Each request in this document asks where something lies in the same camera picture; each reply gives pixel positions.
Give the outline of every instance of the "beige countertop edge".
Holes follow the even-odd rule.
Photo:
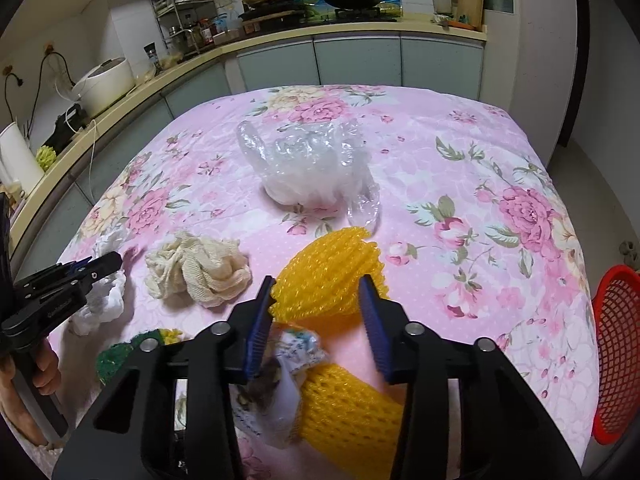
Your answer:
[[[129,95],[111,106],[107,111],[98,116],[95,120],[97,125],[96,140],[105,134],[110,128],[115,126],[122,118],[133,111],[137,106],[141,105],[145,100],[161,91],[167,85],[189,73],[191,70],[225,54],[231,54],[238,50],[244,50],[254,46],[259,46],[273,41],[291,40],[293,38],[303,38],[305,36],[313,36],[316,34],[331,34],[332,32],[363,32],[376,31],[381,32],[422,32],[431,34],[441,34],[447,37],[467,38],[470,40],[486,41],[486,30],[483,32],[475,32],[465,30],[463,28],[449,27],[444,30],[441,26],[431,22],[428,15],[417,17],[405,16],[397,22],[363,22],[363,23],[332,23],[329,25],[315,25],[311,27],[296,28],[293,30],[283,30],[274,32],[273,34],[265,34],[264,36],[256,36],[247,38],[246,40],[236,41],[222,45],[218,48],[201,54],[194,59],[186,61],[174,68],[164,72],[155,79],[140,85]],[[18,245],[20,239],[24,235],[31,220],[34,218],[47,196],[54,190],[58,183],[71,170],[72,166],[91,149],[94,143],[94,127],[83,131],[72,141],[71,145],[56,159],[54,165],[41,179],[38,185],[29,195],[22,210],[18,213],[14,224],[11,227],[11,252]]]

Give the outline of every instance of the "red plastic basket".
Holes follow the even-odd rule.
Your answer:
[[[612,444],[640,408],[640,276],[627,266],[604,275],[593,301],[600,396],[593,436]]]

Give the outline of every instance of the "clear plastic bag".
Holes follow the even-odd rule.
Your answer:
[[[373,234],[380,188],[369,171],[358,122],[303,124],[286,133],[267,146],[250,122],[238,126],[240,148],[267,194],[279,204],[308,208],[344,202],[350,225]]]

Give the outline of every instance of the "floral tablecloth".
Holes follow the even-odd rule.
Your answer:
[[[193,336],[228,315],[229,304],[207,310],[188,297],[158,301],[147,293],[145,251],[173,232],[238,238],[254,276],[243,300],[315,237],[347,225],[335,211],[273,203],[236,144],[238,124],[249,120],[270,140],[291,125],[350,119],[363,126],[381,187],[372,239],[390,297],[442,337],[494,338],[581,462],[598,361],[582,251],[567,211],[504,111],[409,88],[273,88],[204,103],[169,124],[107,190],[61,257],[90,254],[96,237],[118,224],[130,229],[121,251],[123,316],[85,338],[64,326],[50,338],[61,358],[65,409],[79,420],[95,398],[94,359],[108,345],[157,327]],[[363,328],[332,340],[328,351],[384,390]],[[241,449],[253,480],[348,478],[304,442],[275,450],[242,438]]]

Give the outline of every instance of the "tiled floor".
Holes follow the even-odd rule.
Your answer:
[[[556,148],[548,172],[580,240],[593,297],[607,269],[622,263],[620,242],[631,240],[637,244],[638,237],[611,188],[575,142],[567,148]],[[590,474],[609,449],[591,439],[582,472]]]

